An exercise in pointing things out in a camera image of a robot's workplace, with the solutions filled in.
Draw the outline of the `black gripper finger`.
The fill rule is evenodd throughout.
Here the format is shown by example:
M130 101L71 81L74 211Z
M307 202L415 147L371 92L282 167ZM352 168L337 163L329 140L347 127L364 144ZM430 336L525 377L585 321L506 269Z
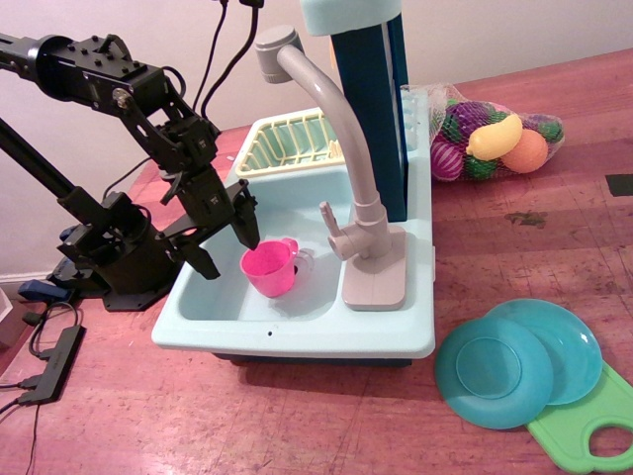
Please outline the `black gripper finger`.
M231 223L238 241L249 249L255 249L260 243L257 219L253 209L236 211Z
M196 243L186 243L182 247L185 260L207 280L215 280L221 275L211 256Z

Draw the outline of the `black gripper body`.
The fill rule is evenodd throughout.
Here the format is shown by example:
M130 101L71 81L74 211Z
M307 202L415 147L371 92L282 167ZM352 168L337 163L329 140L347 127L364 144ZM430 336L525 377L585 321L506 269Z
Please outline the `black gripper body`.
M186 243L199 245L224 228L232 228L236 211L251 208L255 212L257 206L247 180L226 186L210 165L198 173L164 173L162 178L169 188L160 203L166 205L177 199L184 215L159 232L158 237L179 251Z

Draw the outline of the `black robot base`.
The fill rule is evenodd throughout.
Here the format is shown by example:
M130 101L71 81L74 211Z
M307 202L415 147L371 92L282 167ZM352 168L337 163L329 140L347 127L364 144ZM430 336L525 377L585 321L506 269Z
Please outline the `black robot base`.
M102 298L110 312L141 311L168 294L182 267L157 239L150 212L125 193L97 202L6 122L1 149L52 193L78 224L61 240L62 282Z

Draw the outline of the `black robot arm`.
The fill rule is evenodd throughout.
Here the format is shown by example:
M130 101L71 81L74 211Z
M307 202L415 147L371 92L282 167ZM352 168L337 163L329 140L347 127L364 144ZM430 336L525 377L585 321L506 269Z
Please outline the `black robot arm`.
M122 121L166 174L170 187L161 201L176 198L185 211L158 236L175 259L212 280L220 273L202 242L232 227L241 244L257 247L256 200L247 181L224 186L212 165L219 129L184 101L163 69L134 60L118 36L76 42L64 36L4 35L1 67L34 82L52 99Z

